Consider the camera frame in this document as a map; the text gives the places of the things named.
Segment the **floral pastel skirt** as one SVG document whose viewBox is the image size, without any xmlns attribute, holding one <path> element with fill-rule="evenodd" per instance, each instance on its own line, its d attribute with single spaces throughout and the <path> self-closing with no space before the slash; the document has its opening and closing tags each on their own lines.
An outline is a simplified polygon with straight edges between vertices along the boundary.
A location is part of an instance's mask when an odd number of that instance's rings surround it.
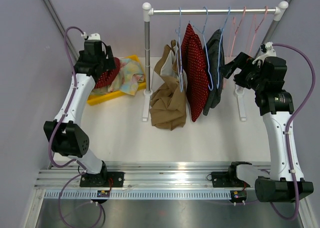
<svg viewBox="0 0 320 228">
<path fill-rule="evenodd" d="M 106 95 L 116 91 L 135 95 L 138 86 L 144 81 L 145 74 L 139 62 L 130 58 L 120 59 L 120 71 L 111 85 L 93 89 L 91 95 Z"/>
</svg>

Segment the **grey dotted skirt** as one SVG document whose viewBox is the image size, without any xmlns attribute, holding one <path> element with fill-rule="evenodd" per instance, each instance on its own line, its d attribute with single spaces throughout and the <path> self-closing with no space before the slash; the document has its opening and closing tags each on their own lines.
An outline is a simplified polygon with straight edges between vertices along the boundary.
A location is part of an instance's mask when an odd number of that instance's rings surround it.
<svg viewBox="0 0 320 228">
<path fill-rule="evenodd" d="M 221 101 L 221 94 L 222 94 L 222 88 L 223 88 L 223 77 L 220 73 L 220 86 L 219 89 L 216 87 L 216 83 L 218 80 L 217 75 L 217 61 L 218 61 L 218 45 L 219 45 L 219 39 L 220 39 L 220 30 L 217 29 L 210 39 L 206 42 L 207 49 L 208 49 L 208 55 L 209 55 L 209 63 L 210 63 L 210 72 L 212 75 L 212 80 L 214 83 L 214 88 L 212 91 L 209 91 L 209 95 L 206 101 L 206 104 L 203 109 L 203 114 L 206 116 L 209 113 L 210 109 L 214 109 Z M 224 49 L 221 51 L 221 66 L 225 64 L 225 56 L 224 56 Z M 205 65 L 206 65 L 206 73 L 207 73 L 207 60 L 205 56 Z"/>
</svg>

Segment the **pink hanger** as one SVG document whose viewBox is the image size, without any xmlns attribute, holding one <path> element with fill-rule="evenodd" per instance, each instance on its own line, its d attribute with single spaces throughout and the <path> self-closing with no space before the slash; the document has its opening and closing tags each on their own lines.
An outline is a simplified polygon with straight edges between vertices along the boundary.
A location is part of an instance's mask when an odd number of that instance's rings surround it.
<svg viewBox="0 0 320 228">
<path fill-rule="evenodd" d="M 267 12 L 268 12 L 269 7 L 265 6 L 264 8 L 265 8 L 264 15 L 259 23 L 257 23 L 257 16 L 256 15 L 253 16 L 254 34 L 253 34 L 252 41 L 251 41 L 250 48 L 249 48 L 249 55 L 251 55 L 251 52 L 253 49 L 253 44 L 254 44 L 254 41 L 256 38 L 256 34 L 267 16 Z"/>
<path fill-rule="evenodd" d="M 238 34 L 238 30 L 239 30 L 239 28 L 241 26 L 241 23 L 243 21 L 243 18 L 245 16 L 246 9 L 247 9 L 247 7 L 244 6 L 243 7 L 243 13 L 242 13 L 240 22 L 238 24 L 236 24 L 236 17 L 234 16 L 232 18 L 232 26 L 231 26 L 230 33 L 229 33 L 230 35 L 229 35 L 228 47 L 227 47 L 227 57 L 228 58 L 231 58 L 231 56 L 233 54 L 234 45 L 235 45 L 236 37 L 237 37 L 237 34 Z"/>
</svg>

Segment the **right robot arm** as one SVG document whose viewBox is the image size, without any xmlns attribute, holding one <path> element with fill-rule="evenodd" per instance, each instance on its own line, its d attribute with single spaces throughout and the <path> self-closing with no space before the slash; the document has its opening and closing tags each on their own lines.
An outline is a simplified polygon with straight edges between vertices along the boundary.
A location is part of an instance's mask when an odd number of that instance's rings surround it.
<svg viewBox="0 0 320 228">
<path fill-rule="evenodd" d="M 291 121 L 295 111 L 293 99 L 283 89 L 286 61 L 276 56 L 254 60 L 241 52 L 220 71 L 224 78 L 230 78 L 237 68 L 240 73 L 233 76 L 235 84 L 255 91 L 255 103 L 267 130 L 270 172 L 264 175 L 251 163 L 232 162 L 228 183 L 246 183 L 264 203 L 293 203 L 307 197 L 314 192 L 314 185 L 305 180 L 297 158 Z"/>
</svg>

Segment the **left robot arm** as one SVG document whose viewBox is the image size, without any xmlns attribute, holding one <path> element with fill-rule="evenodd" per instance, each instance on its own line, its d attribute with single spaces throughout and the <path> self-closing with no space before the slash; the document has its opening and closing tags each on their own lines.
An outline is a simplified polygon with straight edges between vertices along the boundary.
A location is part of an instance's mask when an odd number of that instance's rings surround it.
<svg viewBox="0 0 320 228">
<path fill-rule="evenodd" d="M 106 163 L 90 150 L 90 139 L 81 128 L 87 99 L 103 72 L 116 68 L 112 49 L 92 34 L 84 41 L 84 49 L 73 65 L 74 75 L 64 103 L 52 121 L 45 121 L 43 130 L 48 139 L 48 154 L 69 158 L 83 168 L 81 187 L 121 188 L 124 172 L 109 172 Z"/>
</svg>

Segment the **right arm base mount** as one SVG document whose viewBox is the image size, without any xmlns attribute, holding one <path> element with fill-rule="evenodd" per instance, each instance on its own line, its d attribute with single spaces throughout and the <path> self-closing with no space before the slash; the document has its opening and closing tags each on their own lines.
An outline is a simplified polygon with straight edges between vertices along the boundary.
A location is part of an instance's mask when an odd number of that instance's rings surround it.
<svg viewBox="0 0 320 228">
<path fill-rule="evenodd" d="M 251 185 L 229 172 L 211 172 L 206 179 L 212 183 L 214 188 L 251 188 Z"/>
</svg>

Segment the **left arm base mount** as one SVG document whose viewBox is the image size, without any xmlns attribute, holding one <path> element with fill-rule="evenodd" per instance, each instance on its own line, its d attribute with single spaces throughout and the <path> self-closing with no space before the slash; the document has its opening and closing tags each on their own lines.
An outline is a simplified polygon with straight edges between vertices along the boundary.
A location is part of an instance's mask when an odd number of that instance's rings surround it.
<svg viewBox="0 0 320 228">
<path fill-rule="evenodd" d="M 106 175 L 85 174 L 81 176 L 79 186 L 83 188 L 122 188 L 124 185 L 124 177 L 124 172 L 107 172 Z"/>
</svg>

